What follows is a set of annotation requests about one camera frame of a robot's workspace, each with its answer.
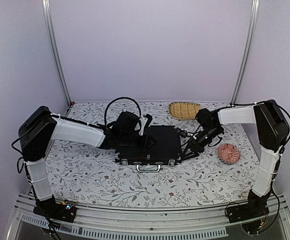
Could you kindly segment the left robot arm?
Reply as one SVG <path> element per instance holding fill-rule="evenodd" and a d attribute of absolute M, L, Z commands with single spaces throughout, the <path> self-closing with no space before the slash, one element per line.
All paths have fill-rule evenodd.
<path fill-rule="evenodd" d="M 159 192 L 134 167 L 118 165 L 112 148 L 101 148 L 97 123 L 103 102 L 78 103 L 68 117 L 39 107 L 20 127 L 18 142 L 27 180 L 48 216 L 59 213 L 51 200 L 105 206 L 147 207 Z"/>

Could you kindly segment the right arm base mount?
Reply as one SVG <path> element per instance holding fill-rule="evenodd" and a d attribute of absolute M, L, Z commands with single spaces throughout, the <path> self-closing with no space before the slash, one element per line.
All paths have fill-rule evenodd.
<path fill-rule="evenodd" d="M 267 200 L 265 198 L 249 199 L 247 203 L 244 204 L 231 202 L 224 210 L 225 216 L 230 223 L 262 217 L 269 212 Z"/>

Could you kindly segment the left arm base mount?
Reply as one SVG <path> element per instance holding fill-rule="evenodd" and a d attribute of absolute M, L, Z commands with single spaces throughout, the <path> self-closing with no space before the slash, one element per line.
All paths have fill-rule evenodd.
<path fill-rule="evenodd" d="M 68 208 L 62 203 L 57 203 L 53 198 L 40 201 L 37 200 L 33 213 L 52 220 L 73 223 L 76 217 L 77 208 L 72 206 Z"/>

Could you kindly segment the black poker case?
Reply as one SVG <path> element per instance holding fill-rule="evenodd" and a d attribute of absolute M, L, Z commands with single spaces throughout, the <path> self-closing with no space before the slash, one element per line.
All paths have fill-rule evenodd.
<path fill-rule="evenodd" d="M 157 143 L 148 150 L 120 147 L 115 150 L 114 161 L 123 166 L 135 166 L 139 173 L 158 173 L 162 166 L 174 167 L 182 163 L 180 137 L 174 125 L 152 125 L 144 130 L 144 136 L 152 135 Z"/>

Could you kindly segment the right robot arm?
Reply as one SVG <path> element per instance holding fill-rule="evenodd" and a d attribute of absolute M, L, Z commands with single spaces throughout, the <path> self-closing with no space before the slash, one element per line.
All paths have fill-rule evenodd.
<path fill-rule="evenodd" d="M 214 138 L 224 132 L 224 126 L 239 124 L 254 126 L 254 149 L 259 151 L 259 166 L 255 182 L 249 191 L 243 213 L 254 218 L 263 210 L 273 192 L 273 182 L 278 173 L 280 159 L 290 140 L 290 115 L 275 100 L 256 103 L 233 104 L 208 110 L 200 109 L 195 116 L 202 130 L 196 129 L 185 144 L 183 160 L 194 158 L 205 150 Z"/>

